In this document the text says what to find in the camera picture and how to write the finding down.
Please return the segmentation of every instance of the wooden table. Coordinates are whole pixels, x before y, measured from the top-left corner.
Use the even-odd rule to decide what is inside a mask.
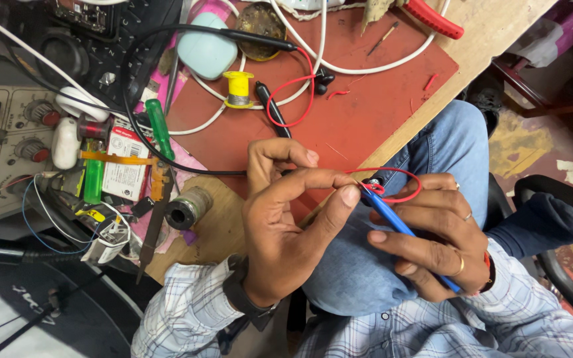
[[[362,167],[381,166],[433,119],[461,90],[518,39],[556,0],[452,0],[446,17],[466,33],[459,40],[437,35],[435,43],[458,64],[459,71],[441,87],[386,142],[379,146]],[[441,0],[426,0],[440,8]],[[371,173],[356,173],[358,180]],[[243,199],[212,176],[198,176],[185,183],[185,189],[200,185],[211,192],[214,206],[195,226],[199,240],[187,247],[177,239],[166,254],[156,254],[146,272],[163,283],[168,267],[220,262],[234,252],[244,252],[241,217]]]

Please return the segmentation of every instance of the red work mat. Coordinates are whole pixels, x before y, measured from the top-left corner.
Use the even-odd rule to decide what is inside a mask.
[[[240,9],[246,3],[239,3]],[[386,65],[409,55],[426,40],[426,35],[400,10],[386,12],[384,17],[371,23],[360,37],[362,8],[330,12],[323,58],[329,63],[351,69],[373,68]],[[299,22],[290,15],[291,24],[315,51],[320,44],[320,19]],[[378,48],[366,56],[370,49],[392,27],[399,26]],[[233,17],[227,25],[232,28]],[[239,60],[231,66],[237,71]],[[357,168],[391,134],[393,134],[439,87],[457,71],[458,65],[438,45],[430,44],[414,59],[394,69],[366,75],[336,74],[327,95],[315,95],[309,115],[291,127],[293,138],[306,148],[320,154],[319,167],[338,170]],[[280,53],[266,62],[248,60],[244,69],[255,75],[250,79],[252,100],[255,81],[266,84],[273,91],[294,78],[308,75],[308,64],[299,52]],[[432,86],[423,88],[433,74],[439,74]],[[206,81],[219,93],[227,95],[227,80]],[[297,91],[302,82],[284,88],[276,95],[276,102]],[[327,100],[329,93],[349,90]],[[287,123],[297,120],[306,110],[310,98],[307,89],[296,100],[280,107]],[[178,99],[171,106],[167,125],[170,131],[182,131],[206,122],[222,102],[205,91],[190,78]],[[252,140],[276,137],[266,113],[260,110],[227,108],[211,126],[186,136],[174,136],[187,151],[210,170],[244,170],[247,167],[247,144]],[[246,178],[222,176],[220,179],[241,197],[246,198]],[[331,190],[307,191],[291,202],[295,222],[302,220]]]

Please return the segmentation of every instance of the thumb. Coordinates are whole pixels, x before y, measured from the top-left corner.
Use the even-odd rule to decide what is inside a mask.
[[[356,185],[345,185],[329,197],[315,221],[305,231],[306,241],[317,250],[323,250],[346,224],[348,216],[359,202],[362,194]]]

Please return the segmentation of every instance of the stained floor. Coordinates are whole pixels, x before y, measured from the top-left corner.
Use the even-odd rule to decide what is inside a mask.
[[[573,53],[546,69],[524,70],[521,75],[546,97],[562,97],[563,84],[573,76]],[[509,86],[505,94],[499,126],[489,141],[489,168],[506,195],[514,196],[514,183],[533,174],[573,186],[573,114],[522,118],[512,108],[533,106]],[[558,249],[557,257],[573,271],[573,245]]]

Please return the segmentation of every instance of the black shoe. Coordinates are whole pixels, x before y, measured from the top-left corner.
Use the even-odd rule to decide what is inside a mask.
[[[486,69],[457,96],[458,99],[479,108],[486,121],[488,139],[498,126],[498,111],[503,107],[501,97],[504,90],[503,80],[496,78]]]

